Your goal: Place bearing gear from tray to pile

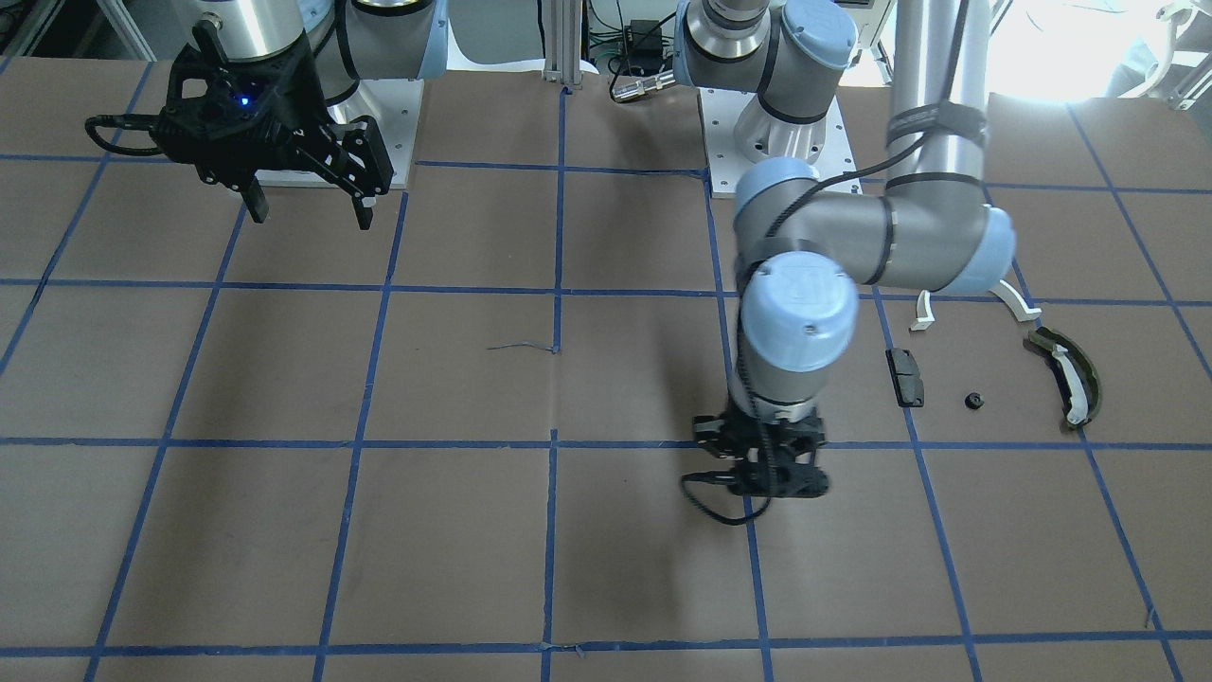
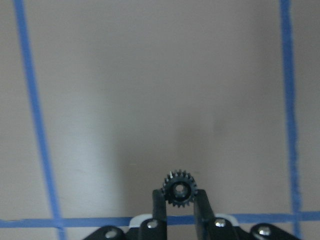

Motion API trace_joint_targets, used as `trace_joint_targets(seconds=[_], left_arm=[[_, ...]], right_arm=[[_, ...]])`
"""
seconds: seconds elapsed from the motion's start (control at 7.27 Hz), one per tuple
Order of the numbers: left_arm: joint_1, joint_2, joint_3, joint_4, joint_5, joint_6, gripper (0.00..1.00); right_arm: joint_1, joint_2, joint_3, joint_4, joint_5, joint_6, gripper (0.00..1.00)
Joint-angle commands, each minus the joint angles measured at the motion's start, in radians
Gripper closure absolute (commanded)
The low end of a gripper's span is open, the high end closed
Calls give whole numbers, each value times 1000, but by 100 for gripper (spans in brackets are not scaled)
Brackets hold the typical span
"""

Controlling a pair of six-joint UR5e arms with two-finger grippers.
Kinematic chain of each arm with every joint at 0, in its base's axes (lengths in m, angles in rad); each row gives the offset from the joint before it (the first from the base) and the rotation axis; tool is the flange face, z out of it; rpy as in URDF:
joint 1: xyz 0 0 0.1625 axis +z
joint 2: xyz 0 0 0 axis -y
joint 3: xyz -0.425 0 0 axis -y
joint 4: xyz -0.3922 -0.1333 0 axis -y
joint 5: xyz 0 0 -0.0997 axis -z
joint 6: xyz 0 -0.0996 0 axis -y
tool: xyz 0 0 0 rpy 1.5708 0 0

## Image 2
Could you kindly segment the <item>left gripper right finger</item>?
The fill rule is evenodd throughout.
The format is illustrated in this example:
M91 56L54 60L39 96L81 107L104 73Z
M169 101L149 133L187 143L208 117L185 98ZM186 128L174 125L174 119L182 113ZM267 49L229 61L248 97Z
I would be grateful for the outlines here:
M297 237L270 223L259 223L243 230L237 219L214 214L207 193L200 189L193 203L196 236L199 240L296 240Z

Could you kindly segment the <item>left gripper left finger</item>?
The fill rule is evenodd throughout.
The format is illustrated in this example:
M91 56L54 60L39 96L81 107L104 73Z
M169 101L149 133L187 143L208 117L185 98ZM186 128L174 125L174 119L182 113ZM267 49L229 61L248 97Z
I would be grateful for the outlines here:
M88 240L166 240L167 211L163 192L152 192L152 214L137 215L129 222L124 232L119 227L106 225L87 236Z

